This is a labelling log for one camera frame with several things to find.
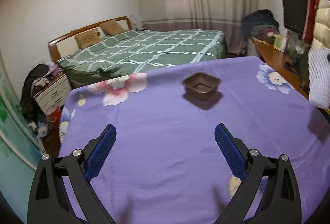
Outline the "wooden headboard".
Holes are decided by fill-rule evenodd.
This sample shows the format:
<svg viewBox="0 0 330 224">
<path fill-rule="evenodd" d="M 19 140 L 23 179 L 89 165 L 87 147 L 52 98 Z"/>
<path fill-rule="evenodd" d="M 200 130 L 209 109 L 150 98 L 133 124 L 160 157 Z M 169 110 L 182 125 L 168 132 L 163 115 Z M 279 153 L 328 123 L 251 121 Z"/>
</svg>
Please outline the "wooden headboard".
<svg viewBox="0 0 330 224">
<path fill-rule="evenodd" d="M 114 19 L 100 21 L 80 29 L 75 29 L 67 34 L 64 34 L 54 40 L 48 42 L 48 49 L 51 60 L 56 63 L 59 59 L 65 56 L 70 56 L 76 51 L 82 49 L 83 40 L 92 38 L 92 41 L 103 41 L 107 36 L 102 26 L 109 21 L 116 21 L 125 31 L 132 30 L 131 21 L 127 16 L 121 16 Z"/>
</svg>

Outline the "white nightstand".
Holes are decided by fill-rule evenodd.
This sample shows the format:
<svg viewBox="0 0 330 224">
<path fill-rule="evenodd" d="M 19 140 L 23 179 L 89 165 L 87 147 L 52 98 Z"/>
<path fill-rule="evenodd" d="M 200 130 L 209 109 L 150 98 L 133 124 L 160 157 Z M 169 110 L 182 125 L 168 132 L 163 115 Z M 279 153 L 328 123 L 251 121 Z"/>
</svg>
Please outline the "white nightstand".
<svg viewBox="0 0 330 224">
<path fill-rule="evenodd" d="M 34 95 L 41 110 L 46 113 L 53 106 L 62 107 L 71 92 L 71 84 L 65 73 L 59 74 L 46 88 Z"/>
</svg>

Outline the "brown pillow right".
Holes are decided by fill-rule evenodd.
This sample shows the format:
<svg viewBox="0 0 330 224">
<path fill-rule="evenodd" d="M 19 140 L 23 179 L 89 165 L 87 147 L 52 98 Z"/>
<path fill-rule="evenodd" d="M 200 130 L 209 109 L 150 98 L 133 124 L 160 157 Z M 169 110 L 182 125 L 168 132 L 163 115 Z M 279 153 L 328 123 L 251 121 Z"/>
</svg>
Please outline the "brown pillow right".
<svg viewBox="0 0 330 224">
<path fill-rule="evenodd" d="M 106 35 L 115 36 L 121 33 L 126 32 L 126 30 L 118 24 L 116 20 L 109 20 L 100 24 L 100 27 Z"/>
</svg>

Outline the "wooden low cabinet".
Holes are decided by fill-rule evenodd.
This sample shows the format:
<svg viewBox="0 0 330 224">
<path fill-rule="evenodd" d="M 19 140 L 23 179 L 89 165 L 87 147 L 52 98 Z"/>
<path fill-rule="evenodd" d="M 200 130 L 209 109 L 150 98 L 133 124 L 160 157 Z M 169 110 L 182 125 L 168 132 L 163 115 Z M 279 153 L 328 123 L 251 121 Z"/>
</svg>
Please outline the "wooden low cabinet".
<svg viewBox="0 0 330 224">
<path fill-rule="evenodd" d="M 308 99 L 308 93 L 306 93 L 306 91 L 304 91 L 299 85 L 299 76 L 285 68 L 285 63 L 291 62 L 291 59 L 287 54 L 280 52 L 272 45 L 263 43 L 260 40 L 255 40 L 252 37 L 249 38 L 249 41 L 256 47 L 261 59 L 266 64 L 279 72 L 294 87 L 294 89 Z"/>
</svg>

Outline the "purple floral tablecloth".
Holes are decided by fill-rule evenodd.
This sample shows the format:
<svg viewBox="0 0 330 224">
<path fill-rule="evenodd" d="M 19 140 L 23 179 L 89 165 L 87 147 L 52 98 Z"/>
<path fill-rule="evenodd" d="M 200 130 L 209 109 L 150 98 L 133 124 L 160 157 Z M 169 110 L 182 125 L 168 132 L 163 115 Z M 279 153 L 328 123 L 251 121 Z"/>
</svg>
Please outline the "purple floral tablecloth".
<svg viewBox="0 0 330 224">
<path fill-rule="evenodd" d="M 207 101 L 186 94 L 197 72 L 221 80 Z M 146 83 L 111 98 L 105 87 L 71 91 L 60 156 L 112 124 L 117 138 L 91 180 L 117 223 L 214 223 L 230 201 L 228 164 L 214 139 L 223 123 L 264 156 L 289 157 L 306 220 L 329 189 L 329 123 L 278 72 L 256 57 L 150 71 Z"/>
</svg>

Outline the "brown plastic tray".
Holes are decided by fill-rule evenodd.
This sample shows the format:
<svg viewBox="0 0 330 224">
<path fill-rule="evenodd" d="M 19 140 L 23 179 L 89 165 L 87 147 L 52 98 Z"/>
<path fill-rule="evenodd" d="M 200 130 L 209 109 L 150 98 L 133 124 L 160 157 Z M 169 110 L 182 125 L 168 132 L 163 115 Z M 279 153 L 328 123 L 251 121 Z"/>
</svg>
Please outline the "brown plastic tray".
<svg viewBox="0 0 330 224">
<path fill-rule="evenodd" d="M 184 79 L 182 85 L 185 87 L 186 94 L 199 100 L 207 101 L 218 90 L 221 80 L 203 72 L 197 72 Z"/>
</svg>

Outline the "cream puffer jacket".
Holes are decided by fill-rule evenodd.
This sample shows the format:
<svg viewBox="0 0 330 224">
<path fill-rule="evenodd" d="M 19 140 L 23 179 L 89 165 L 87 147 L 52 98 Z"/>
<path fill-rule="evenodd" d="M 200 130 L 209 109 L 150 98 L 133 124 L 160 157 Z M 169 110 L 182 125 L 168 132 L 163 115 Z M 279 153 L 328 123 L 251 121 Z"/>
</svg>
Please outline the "cream puffer jacket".
<svg viewBox="0 0 330 224">
<path fill-rule="evenodd" d="M 329 49 L 330 43 L 330 2 L 329 0 L 320 0 L 312 40 L 312 49 Z"/>
</svg>

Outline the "green plaid bed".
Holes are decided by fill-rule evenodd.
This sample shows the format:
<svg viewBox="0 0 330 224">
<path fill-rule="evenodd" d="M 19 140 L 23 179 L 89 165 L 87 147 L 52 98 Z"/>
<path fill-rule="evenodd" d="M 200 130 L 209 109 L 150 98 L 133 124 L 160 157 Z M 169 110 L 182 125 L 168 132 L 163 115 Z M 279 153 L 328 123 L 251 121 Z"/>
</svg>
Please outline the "green plaid bed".
<svg viewBox="0 0 330 224">
<path fill-rule="evenodd" d="M 74 87 L 181 64 L 221 59 L 220 30 L 127 31 L 58 60 Z"/>
</svg>

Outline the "black bag on nightstand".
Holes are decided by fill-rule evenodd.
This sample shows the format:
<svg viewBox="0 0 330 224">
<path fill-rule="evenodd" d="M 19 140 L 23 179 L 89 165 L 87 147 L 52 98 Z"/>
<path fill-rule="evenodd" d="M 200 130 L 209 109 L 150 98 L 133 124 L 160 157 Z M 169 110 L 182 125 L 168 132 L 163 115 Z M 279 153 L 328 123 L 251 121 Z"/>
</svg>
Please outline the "black bag on nightstand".
<svg viewBox="0 0 330 224">
<path fill-rule="evenodd" d="M 32 84 L 34 80 L 45 76 L 49 71 L 49 67 L 46 64 L 38 64 L 35 68 L 30 70 L 27 75 L 24 85 L 22 87 L 20 107 L 23 117 L 27 122 L 38 123 L 39 115 L 44 115 L 38 103 L 34 99 L 32 94 Z"/>
</svg>

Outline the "brown pillow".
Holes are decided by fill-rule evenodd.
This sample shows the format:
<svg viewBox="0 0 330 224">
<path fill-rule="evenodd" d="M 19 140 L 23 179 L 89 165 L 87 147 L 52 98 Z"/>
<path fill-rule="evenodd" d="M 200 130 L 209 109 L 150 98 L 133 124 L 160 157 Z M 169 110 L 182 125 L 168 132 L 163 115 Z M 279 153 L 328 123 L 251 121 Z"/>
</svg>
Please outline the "brown pillow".
<svg viewBox="0 0 330 224">
<path fill-rule="evenodd" d="M 102 42 L 96 29 L 90 29 L 86 32 L 77 34 L 75 40 L 78 43 L 79 49 L 86 49 L 92 45 Z"/>
<path fill-rule="evenodd" d="M 118 24 L 116 20 L 109 20 L 100 24 L 100 27 L 106 35 L 115 36 L 121 33 L 126 32 L 126 30 Z"/>
</svg>

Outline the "red bucket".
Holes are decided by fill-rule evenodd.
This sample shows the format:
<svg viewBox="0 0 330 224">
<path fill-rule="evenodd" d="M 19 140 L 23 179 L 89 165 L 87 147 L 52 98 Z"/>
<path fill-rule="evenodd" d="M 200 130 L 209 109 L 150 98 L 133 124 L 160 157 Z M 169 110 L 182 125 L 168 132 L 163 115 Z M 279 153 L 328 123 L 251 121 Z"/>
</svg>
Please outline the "red bucket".
<svg viewBox="0 0 330 224">
<path fill-rule="evenodd" d="M 57 104 L 50 106 L 46 111 L 48 121 L 58 129 L 60 126 L 61 109 Z"/>
</svg>

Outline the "brown pillow left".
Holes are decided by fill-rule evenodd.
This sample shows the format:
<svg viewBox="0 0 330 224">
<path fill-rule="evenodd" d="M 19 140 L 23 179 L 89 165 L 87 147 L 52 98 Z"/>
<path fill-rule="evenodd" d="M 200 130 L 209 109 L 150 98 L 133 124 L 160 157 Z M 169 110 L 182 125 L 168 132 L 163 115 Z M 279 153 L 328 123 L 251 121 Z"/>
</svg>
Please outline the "brown pillow left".
<svg viewBox="0 0 330 224">
<path fill-rule="evenodd" d="M 77 34 L 75 40 L 78 43 L 79 49 L 86 49 L 92 45 L 102 42 L 96 29 L 90 29 L 86 32 Z"/>
</svg>

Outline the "black television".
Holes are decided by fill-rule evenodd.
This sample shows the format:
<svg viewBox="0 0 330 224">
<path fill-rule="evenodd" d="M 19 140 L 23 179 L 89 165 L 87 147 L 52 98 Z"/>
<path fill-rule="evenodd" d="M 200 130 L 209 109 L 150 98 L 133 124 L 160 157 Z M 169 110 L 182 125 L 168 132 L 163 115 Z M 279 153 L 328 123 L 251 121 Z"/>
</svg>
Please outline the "black television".
<svg viewBox="0 0 330 224">
<path fill-rule="evenodd" d="M 308 0 L 283 0 L 284 27 L 302 35 L 308 10 Z"/>
</svg>

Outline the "red dotted jacket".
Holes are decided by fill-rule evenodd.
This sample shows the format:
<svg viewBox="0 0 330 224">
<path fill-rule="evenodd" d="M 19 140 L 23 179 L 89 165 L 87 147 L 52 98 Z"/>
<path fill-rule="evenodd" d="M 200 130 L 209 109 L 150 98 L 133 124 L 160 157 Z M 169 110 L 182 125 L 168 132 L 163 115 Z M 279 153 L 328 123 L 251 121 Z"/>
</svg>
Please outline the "red dotted jacket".
<svg viewBox="0 0 330 224">
<path fill-rule="evenodd" d="M 308 0 L 303 40 L 309 45 L 312 45 L 315 19 L 319 2 L 320 0 Z"/>
</svg>

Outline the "white foam fruit net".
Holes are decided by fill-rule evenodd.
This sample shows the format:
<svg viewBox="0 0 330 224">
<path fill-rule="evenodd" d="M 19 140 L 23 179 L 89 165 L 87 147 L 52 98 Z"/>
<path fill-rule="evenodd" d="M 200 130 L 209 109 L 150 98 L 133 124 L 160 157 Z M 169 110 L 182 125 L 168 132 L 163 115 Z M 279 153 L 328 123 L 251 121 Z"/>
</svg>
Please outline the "white foam fruit net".
<svg viewBox="0 0 330 224">
<path fill-rule="evenodd" d="M 311 49 L 308 55 L 309 101 L 329 109 L 329 49 Z"/>
</svg>

